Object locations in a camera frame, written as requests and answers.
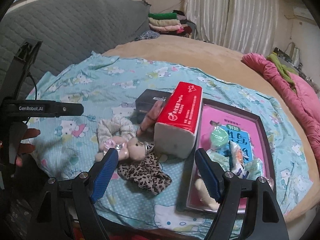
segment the pink quilt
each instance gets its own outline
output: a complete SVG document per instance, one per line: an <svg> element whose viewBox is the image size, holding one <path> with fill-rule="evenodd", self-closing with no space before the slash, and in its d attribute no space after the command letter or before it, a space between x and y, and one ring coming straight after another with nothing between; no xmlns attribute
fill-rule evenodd
<svg viewBox="0 0 320 240"><path fill-rule="evenodd" d="M312 87L301 77L290 73L297 90L297 94L294 93L279 74L275 64L262 55L249 53L242 57L242 61L260 73L281 95L303 127L320 170L320 100Z"/></svg>

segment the red tissue package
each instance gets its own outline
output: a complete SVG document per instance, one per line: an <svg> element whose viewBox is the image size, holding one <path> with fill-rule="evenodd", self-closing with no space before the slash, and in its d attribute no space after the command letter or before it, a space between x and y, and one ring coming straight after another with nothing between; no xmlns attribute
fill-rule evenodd
<svg viewBox="0 0 320 240"><path fill-rule="evenodd" d="M202 87L179 82L155 125L157 152L185 159L196 142L202 104Z"/></svg>

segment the folded clothes stack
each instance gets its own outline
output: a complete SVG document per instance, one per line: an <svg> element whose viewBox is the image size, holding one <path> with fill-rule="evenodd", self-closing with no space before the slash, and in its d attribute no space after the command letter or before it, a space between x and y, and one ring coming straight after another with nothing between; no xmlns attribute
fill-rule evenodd
<svg viewBox="0 0 320 240"><path fill-rule="evenodd" d="M192 29L186 24L187 18L177 12L182 13L149 13L150 29L160 34L189 37Z"/></svg>

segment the curtain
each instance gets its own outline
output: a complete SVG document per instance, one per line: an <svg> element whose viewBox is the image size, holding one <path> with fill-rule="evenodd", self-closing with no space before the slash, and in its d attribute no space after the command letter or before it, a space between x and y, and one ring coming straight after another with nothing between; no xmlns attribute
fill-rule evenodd
<svg viewBox="0 0 320 240"><path fill-rule="evenodd" d="M268 55L273 46L279 0L230 0L223 46Z"/></svg>
<svg viewBox="0 0 320 240"><path fill-rule="evenodd" d="M197 26L198 38L223 45L229 0L185 0L188 20Z"/></svg>
<svg viewBox="0 0 320 240"><path fill-rule="evenodd" d="M279 0L185 0L198 38L242 53L272 51L278 12Z"/></svg>

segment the blue gripper pad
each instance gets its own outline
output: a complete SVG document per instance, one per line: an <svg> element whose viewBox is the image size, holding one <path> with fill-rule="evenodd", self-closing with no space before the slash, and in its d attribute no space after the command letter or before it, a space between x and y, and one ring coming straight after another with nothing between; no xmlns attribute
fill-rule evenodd
<svg viewBox="0 0 320 240"><path fill-rule="evenodd" d="M90 196L92 203L102 198L106 192L112 174L118 165L118 158L118 151L111 148L103 159L100 162L96 162L90 169L90 176L94 178L93 190Z"/></svg>
<svg viewBox="0 0 320 240"><path fill-rule="evenodd" d="M220 203L222 189L220 188L221 186L217 177L212 171L212 164L217 164L218 166L220 165L211 161L205 150L202 148L196 150L195 162L210 197L214 198L218 203Z"/></svg>

